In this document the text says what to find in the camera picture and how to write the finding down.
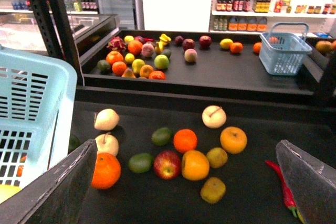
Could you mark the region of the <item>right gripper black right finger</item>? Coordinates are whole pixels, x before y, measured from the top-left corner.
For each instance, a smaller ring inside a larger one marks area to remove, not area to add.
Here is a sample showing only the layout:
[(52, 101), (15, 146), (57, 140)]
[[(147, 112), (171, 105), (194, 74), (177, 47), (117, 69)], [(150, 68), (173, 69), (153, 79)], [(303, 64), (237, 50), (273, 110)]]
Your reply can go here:
[(304, 222), (335, 223), (335, 169), (288, 140), (276, 156)]

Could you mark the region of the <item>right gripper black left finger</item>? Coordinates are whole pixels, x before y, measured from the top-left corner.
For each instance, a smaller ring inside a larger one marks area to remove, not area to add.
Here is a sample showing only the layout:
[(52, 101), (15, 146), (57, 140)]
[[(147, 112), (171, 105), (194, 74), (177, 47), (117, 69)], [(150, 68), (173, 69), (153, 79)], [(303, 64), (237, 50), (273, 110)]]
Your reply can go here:
[(1, 203), (1, 223), (77, 223), (96, 157), (95, 140), (87, 140)]

